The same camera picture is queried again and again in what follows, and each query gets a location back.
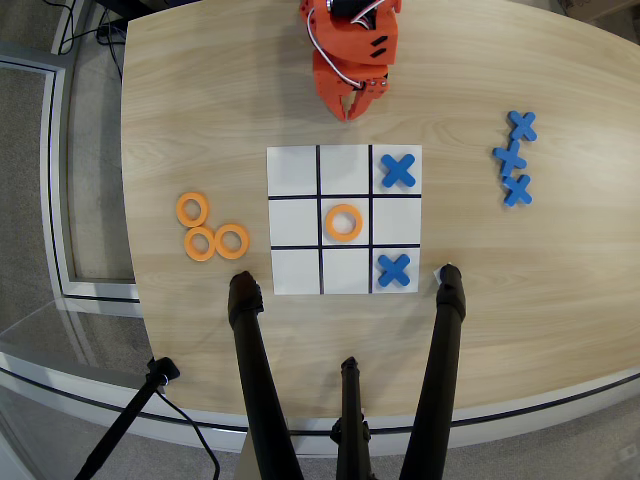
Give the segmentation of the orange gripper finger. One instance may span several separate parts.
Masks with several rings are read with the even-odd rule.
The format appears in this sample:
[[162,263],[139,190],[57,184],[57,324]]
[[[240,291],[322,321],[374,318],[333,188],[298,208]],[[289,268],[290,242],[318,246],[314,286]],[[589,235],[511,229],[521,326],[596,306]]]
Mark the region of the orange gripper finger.
[[355,120],[364,114],[374,100],[380,99],[389,89],[387,78],[373,78],[364,82],[363,87],[356,91],[346,118]]
[[345,108],[343,100],[349,98],[353,93],[352,88],[334,89],[322,88],[317,91],[329,111],[341,122],[348,120],[348,109]]

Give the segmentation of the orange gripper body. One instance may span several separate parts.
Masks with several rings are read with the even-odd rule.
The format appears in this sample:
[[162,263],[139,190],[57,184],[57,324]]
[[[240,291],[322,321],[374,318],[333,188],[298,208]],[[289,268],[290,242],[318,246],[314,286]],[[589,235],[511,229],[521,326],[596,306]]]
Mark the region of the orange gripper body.
[[319,51],[313,54],[313,72],[317,90],[322,88],[352,88],[352,96],[373,78],[387,78],[386,65],[370,65],[324,56]]

